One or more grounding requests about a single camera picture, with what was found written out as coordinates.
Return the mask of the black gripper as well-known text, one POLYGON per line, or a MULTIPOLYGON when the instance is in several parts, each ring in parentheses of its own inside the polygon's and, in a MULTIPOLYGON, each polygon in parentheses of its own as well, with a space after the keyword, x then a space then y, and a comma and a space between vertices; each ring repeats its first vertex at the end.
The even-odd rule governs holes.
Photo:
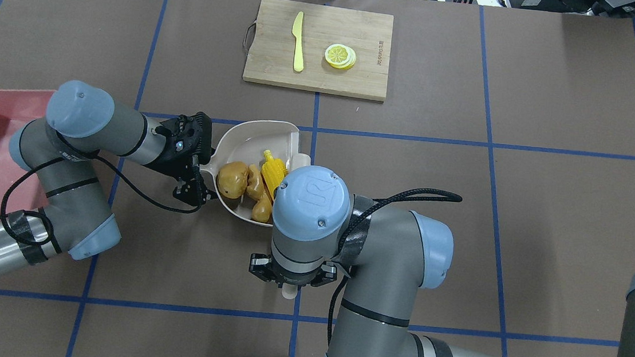
POLYGON ((181 114, 160 122, 156 132, 165 137, 165 146, 149 168, 175 179, 172 197, 199 210, 208 200, 200 166, 208 164, 214 153, 212 119, 202 112, 181 114))
POLYGON ((276 282, 284 287, 291 285, 302 288, 310 285, 313 288, 335 282, 338 269, 330 261, 322 261, 319 266, 310 265, 309 270, 300 269, 294 273, 282 267, 274 257, 263 253, 253 253, 250 257, 249 272, 267 282, 276 282))

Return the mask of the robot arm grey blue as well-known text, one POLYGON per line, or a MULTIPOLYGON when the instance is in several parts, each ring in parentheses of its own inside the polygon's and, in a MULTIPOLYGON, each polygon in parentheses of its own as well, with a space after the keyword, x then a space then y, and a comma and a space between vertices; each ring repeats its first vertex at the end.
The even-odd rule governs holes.
POLYGON ((67 253, 82 260, 121 240, 115 214, 93 168, 106 151, 173 178, 172 196, 197 212, 212 198, 200 167, 211 161, 212 119, 198 112, 157 122, 80 80, 63 83, 44 117, 10 139, 24 175, 0 201, 0 276, 67 253))
POLYGON ((431 241, 452 263, 438 290, 411 268, 358 268, 338 303, 332 342, 326 313, 307 311, 290 357, 618 357, 635 355, 635 206, 589 192, 501 185, 488 238, 431 241))

